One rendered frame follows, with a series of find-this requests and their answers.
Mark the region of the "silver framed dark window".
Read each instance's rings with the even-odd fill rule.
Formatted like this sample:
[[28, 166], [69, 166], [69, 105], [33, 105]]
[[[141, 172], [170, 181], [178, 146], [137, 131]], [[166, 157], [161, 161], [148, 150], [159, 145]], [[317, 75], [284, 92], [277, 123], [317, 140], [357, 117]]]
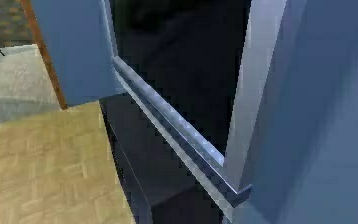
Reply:
[[290, 0], [102, 0], [119, 81], [226, 216], [253, 190]]

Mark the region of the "brown wooden door frame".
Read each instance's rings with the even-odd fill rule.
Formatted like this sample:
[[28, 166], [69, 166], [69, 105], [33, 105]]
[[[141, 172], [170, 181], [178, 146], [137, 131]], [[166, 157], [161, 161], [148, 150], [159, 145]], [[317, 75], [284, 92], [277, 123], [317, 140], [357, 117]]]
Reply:
[[33, 34], [34, 42], [36, 43], [36, 45], [39, 49], [39, 52], [42, 57], [43, 63], [45, 65], [49, 80], [51, 82], [55, 96], [57, 98], [58, 104], [62, 110], [66, 110], [68, 108], [68, 105], [66, 103], [66, 99], [62, 92], [62, 89], [61, 89], [61, 86], [59, 83], [59, 79], [56, 74], [56, 70], [52, 64], [51, 56], [48, 52], [46, 43], [44, 42], [39, 23], [37, 21], [33, 7], [31, 5], [31, 1], [30, 0], [20, 0], [20, 4], [21, 4], [23, 11], [25, 13], [25, 16], [28, 20], [29, 27]]

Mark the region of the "black cabinet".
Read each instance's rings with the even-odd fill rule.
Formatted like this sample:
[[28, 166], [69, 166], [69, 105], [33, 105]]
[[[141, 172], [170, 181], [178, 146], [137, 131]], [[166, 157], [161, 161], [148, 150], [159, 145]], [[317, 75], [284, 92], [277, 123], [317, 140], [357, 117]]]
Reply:
[[219, 207], [130, 95], [99, 104], [136, 224], [222, 224]]

